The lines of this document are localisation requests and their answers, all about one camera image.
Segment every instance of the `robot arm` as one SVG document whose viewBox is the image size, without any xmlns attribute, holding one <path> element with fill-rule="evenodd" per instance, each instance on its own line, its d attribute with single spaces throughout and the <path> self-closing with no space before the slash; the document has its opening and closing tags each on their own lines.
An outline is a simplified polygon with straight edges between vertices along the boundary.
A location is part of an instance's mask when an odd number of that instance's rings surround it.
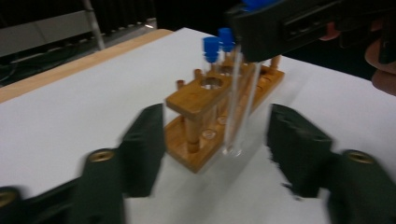
<svg viewBox="0 0 396 224">
<path fill-rule="evenodd" d="M 327 34 L 327 24 L 341 32 L 341 47 L 362 41 L 372 21 L 383 18 L 379 61 L 396 60 L 396 1 L 278 0 L 241 4 L 226 12 L 246 59 L 261 62 L 297 49 Z"/>
</svg>

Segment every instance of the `rack hole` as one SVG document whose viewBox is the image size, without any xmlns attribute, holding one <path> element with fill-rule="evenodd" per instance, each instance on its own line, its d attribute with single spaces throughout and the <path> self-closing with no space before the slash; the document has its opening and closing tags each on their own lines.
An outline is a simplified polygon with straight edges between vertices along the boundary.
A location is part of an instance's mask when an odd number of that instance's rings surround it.
<svg viewBox="0 0 396 224">
<path fill-rule="evenodd" d="M 268 77 L 260 77 L 260 82 L 271 83 L 272 80 Z"/>
<path fill-rule="evenodd" d="M 201 81 L 201 87 L 207 90 L 215 90 L 222 85 L 221 79 L 217 77 L 206 77 Z"/>
<path fill-rule="evenodd" d="M 261 86 L 256 86 L 256 91 L 264 91 L 264 89 Z"/>
<path fill-rule="evenodd" d="M 224 76 L 230 76 L 233 73 L 233 67 L 231 66 L 222 66 L 220 68 L 220 73 Z"/>
</svg>

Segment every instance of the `wooden dowel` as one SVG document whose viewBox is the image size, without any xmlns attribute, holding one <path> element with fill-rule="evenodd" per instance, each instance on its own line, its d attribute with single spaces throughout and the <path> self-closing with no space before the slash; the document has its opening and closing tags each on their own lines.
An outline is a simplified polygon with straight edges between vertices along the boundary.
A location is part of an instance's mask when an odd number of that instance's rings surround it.
<svg viewBox="0 0 396 224">
<path fill-rule="evenodd" d="M 200 136 L 200 122 L 197 120 L 185 119 L 186 124 L 186 137 L 187 137 L 187 150 L 190 153 L 199 151 L 199 136 Z"/>
<path fill-rule="evenodd" d="M 194 79 L 201 79 L 202 78 L 202 71 L 201 69 L 194 70 Z"/>
<path fill-rule="evenodd" d="M 180 90 L 180 88 L 184 87 L 185 81 L 184 80 L 178 80 L 178 81 L 176 81 L 176 85 L 177 85 L 177 90 Z"/>
<path fill-rule="evenodd" d="M 277 71 L 277 66 L 279 65 L 281 55 L 277 55 L 271 59 L 269 74 L 273 75 Z"/>
</svg>

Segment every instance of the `wooden table edge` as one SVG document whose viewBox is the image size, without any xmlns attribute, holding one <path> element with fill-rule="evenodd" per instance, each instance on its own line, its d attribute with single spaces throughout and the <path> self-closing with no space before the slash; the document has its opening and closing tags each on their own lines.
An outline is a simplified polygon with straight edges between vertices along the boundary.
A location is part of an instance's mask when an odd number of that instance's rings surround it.
<svg viewBox="0 0 396 224">
<path fill-rule="evenodd" d="M 172 34 L 159 29 L 0 88 L 0 104 Z"/>
</svg>

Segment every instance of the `brass screw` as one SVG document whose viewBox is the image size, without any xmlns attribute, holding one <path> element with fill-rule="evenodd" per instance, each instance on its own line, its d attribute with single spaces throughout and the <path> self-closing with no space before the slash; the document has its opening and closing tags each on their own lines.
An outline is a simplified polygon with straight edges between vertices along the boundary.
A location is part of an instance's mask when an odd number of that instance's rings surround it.
<svg viewBox="0 0 396 224">
<path fill-rule="evenodd" d="M 366 164 L 374 163 L 370 157 L 368 157 L 365 154 L 360 153 L 360 152 L 349 152 L 348 156 L 351 160 L 356 161 L 356 162 L 366 163 Z"/>
<path fill-rule="evenodd" d="M 0 208 L 12 203 L 16 197 L 16 193 L 12 191 L 0 192 Z"/>
<path fill-rule="evenodd" d="M 89 157 L 90 161 L 97 162 L 97 161 L 108 161 L 113 158 L 114 152 L 112 151 L 100 151 L 91 154 Z"/>
</svg>

